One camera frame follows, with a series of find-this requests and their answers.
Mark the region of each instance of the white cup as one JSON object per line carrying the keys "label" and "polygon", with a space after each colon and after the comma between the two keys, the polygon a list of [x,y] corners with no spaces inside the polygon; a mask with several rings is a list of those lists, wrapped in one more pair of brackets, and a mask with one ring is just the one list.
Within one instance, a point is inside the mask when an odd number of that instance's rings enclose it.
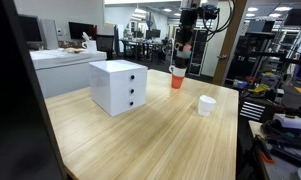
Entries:
{"label": "white cup", "polygon": [[94,40],[85,41],[81,45],[84,49],[87,49],[88,52],[90,52],[92,54],[97,53],[97,43],[96,43],[96,41],[94,41]]}
{"label": "white cup", "polygon": [[212,97],[206,95],[200,96],[198,104],[198,113],[201,116],[209,116],[210,112],[214,109],[216,103],[217,101]]}
{"label": "white cup", "polygon": [[178,77],[184,77],[185,74],[186,74],[186,70],[187,70],[187,68],[180,69],[180,68],[177,68],[175,66],[169,66],[169,71],[173,75],[178,76]]}

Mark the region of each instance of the white drawer box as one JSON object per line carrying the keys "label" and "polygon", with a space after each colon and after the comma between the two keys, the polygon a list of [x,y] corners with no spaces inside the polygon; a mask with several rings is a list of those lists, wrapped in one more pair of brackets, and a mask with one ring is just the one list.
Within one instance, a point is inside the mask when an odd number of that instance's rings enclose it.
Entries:
{"label": "white drawer box", "polygon": [[91,62],[91,98],[110,116],[146,102],[146,66],[125,60]]}

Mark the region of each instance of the paper cup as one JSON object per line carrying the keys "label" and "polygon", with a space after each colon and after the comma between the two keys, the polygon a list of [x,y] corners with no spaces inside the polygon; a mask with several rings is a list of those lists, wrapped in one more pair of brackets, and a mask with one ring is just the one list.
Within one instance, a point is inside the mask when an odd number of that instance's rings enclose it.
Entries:
{"label": "paper cup", "polygon": [[175,89],[180,89],[184,76],[186,74],[187,68],[181,69],[175,66],[170,66],[169,71],[172,73],[171,87]]}
{"label": "paper cup", "polygon": [[212,97],[202,95],[199,98],[198,113],[202,116],[209,116],[210,112],[214,109],[216,100]]}
{"label": "paper cup", "polygon": [[96,41],[89,40],[89,41],[83,42],[81,45],[82,45],[83,48],[87,49],[87,51],[89,53],[92,53],[92,54],[97,53],[97,43],[96,43]]}

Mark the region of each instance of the black chair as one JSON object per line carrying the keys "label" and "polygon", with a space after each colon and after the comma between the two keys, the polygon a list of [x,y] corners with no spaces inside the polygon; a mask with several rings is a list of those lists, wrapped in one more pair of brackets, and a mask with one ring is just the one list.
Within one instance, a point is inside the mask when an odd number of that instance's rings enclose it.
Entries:
{"label": "black chair", "polygon": [[97,35],[96,41],[97,41],[97,50],[106,52],[107,59],[112,59],[114,36],[113,35]]}
{"label": "black chair", "polygon": [[151,48],[151,62],[153,60],[157,61],[157,64],[164,63],[165,59],[166,59],[166,53],[165,53],[165,45],[164,44],[160,44],[160,45],[152,45]]}

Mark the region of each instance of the computer monitor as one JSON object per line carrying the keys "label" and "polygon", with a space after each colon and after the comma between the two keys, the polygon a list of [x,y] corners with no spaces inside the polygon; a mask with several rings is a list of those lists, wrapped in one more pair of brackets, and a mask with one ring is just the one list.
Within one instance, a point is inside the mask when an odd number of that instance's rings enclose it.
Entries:
{"label": "computer monitor", "polygon": [[83,32],[87,33],[88,36],[93,36],[93,24],[84,24],[78,22],[69,22],[69,31],[71,39],[83,39]]}
{"label": "computer monitor", "polygon": [[161,30],[159,30],[159,29],[152,29],[152,37],[159,38],[160,37],[160,32],[161,32]]}
{"label": "computer monitor", "polygon": [[38,16],[19,14],[19,22],[27,43],[43,43]]}
{"label": "computer monitor", "polygon": [[152,39],[152,31],[150,30],[146,31],[146,39]]}

